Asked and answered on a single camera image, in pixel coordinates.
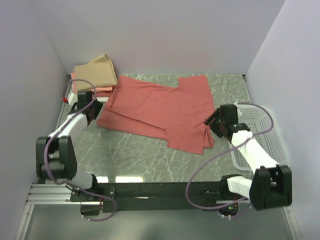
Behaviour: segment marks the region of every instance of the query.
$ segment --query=cable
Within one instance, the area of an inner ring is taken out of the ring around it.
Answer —
[[[264,109],[262,106],[259,106],[257,104],[254,104],[254,103],[246,103],[246,102],[238,102],[237,104],[239,105],[252,105],[252,106],[255,106],[257,108],[260,108],[261,110],[263,110],[267,116],[270,118],[270,121],[271,121],[271,126],[269,129],[267,130],[264,130],[264,131],[261,131],[261,132],[257,132],[257,133],[254,133],[252,135],[252,137],[248,138],[247,140],[245,140],[243,143],[239,144],[238,146],[233,146],[232,148],[226,150],[226,151],[223,151],[221,153],[219,153],[218,155],[215,155],[214,157],[210,158],[208,161],[206,161],[201,167],[199,167],[194,173],[193,175],[191,176],[190,180],[188,181],[186,187],[185,187],[185,198],[186,200],[188,201],[189,204],[191,204],[192,206],[194,206],[195,208],[198,208],[198,209],[202,209],[202,210],[217,210],[217,209],[221,209],[221,208],[224,208],[224,207],[227,207],[227,206],[230,206],[232,204],[235,204],[235,203],[238,203],[240,201],[243,201],[245,200],[246,198],[245,197],[242,197],[238,200],[235,200],[233,202],[229,202],[229,203],[226,203],[226,204],[223,204],[223,205],[219,205],[219,206],[200,206],[200,205],[197,205],[195,204],[194,202],[192,202],[189,198],[189,187],[190,187],[190,184],[192,182],[192,180],[196,177],[196,175],[208,164],[210,163],[212,160],[216,159],[216,158],[219,158],[220,156],[224,155],[224,154],[227,154],[227,153],[230,153],[240,147],[242,147],[243,145],[245,145],[247,142],[249,142],[251,139],[253,139],[254,137],[256,136],[259,136],[261,134],[266,134],[268,132],[270,132],[273,128],[274,128],[274,120],[272,118],[272,116],[270,115],[270,113]]]
[[[64,90],[63,92],[66,91],[66,88],[69,84],[73,83],[73,82],[76,82],[76,81],[80,81],[80,82],[85,82],[87,84],[89,84],[91,86],[91,88],[93,89],[93,98],[91,100],[91,102],[89,102],[84,108],[80,109],[78,112],[76,112],[68,121],[66,121],[60,128],[59,131],[57,131],[54,135],[52,135],[50,137],[50,139],[48,140],[48,142],[46,143],[45,145],[45,148],[44,148],[44,166],[45,166],[45,170],[46,170],[46,173],[47,175],[49,176],[50,180],[53,181],[55,184],[57,185],[61,185],[61,184],[68,184],[69,186],[73,187],[73,188],[78,188],[81,192],[85,193],[85,194],[88,194],[88,195],[91,195],[91,196],[94,196],[94,197],[99,197],[99,198],[103,198],[105,200],[108,200],[108,201],[111,201],[114,205],[114,209],[113,209],[113,212],[105,217],[105,218],[101,218],[101,219],[92,219],[92,218],[89,218],[87,216],[84,216],[85,219],[89,220],[89,221],[93,221],[93,222],[101,222],[101,221],[104,221],[104,220],[108,220],[110,219],[113,215],[115,215],[116,211],[117,211],[117,204],[116,204],[116,201],[114,199],[112,199],[111,197],[108,197],[108,196],[103,196],[103,195],[100,195],[100,194],[95,194],[93,192],[89,192],[87,190],[84,190],[83,188],[71,183],[71,182],[68,182],[67,180],[63,180],[63,181],[57,181],[57,179],[55,178],[55,176],[53,175],[51,169],[49,168],[49,158],[48,158],[48,152],[49,152],[49,146],[50,144],[53,142],[53,140],[55,138],[57,138],[57,136],[71,123],[71,121],[77,117],[78,115],[80,115],[81,113],[83,113],[85,110],[87,110],[95,101],[96,97],[97,97],[97,91],[96,91],[96,87],[89,81],[87,80],[83,80],[83,79],[74,79],[74,80],[70,80],[65,86],[64,86]]]

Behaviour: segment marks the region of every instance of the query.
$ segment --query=red cloth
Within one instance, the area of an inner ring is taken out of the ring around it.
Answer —
[[[120,76],[97,124],[167,140],[167,146],[203,154],[214,139],[204,121],[214,112],[207,77],[180,77],[178,87]]]

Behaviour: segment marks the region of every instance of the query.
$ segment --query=wall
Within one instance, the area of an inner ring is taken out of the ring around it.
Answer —
[[[10,240],[36,180],[36,139],[55,128],[67,75],[27,1],[0,1],[0,33],[0,239]]]
[[[287,0],[246,76],[271,108],[291,155],[293,208],[303,238],[319,239],[320,1]]]
[[[285,0],[28,0],[64,67],[246,74]]]

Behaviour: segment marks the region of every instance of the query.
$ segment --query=tan towel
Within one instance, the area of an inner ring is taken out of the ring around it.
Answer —
[[[95,87],[111,87],[117,85],[114,65],[107,55],[101,55],[84,65],[74,67],[77,79],[91,82]],[[76,83],[76,90],[83,91],[92,87],[82,81]]]

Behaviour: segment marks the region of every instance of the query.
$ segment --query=gray wall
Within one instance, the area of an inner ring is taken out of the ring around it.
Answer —
[[[28,0],[65,69],[246,74],[285,0]]]
[[[0,1],[0,239],[13,239],[31,183],[35,142],[54,130],[66,72],[25,0]]]
[[[246,76],[254,103],[271,108],[291,156],[293,209],[319,239],[320,1],[287,0]]]

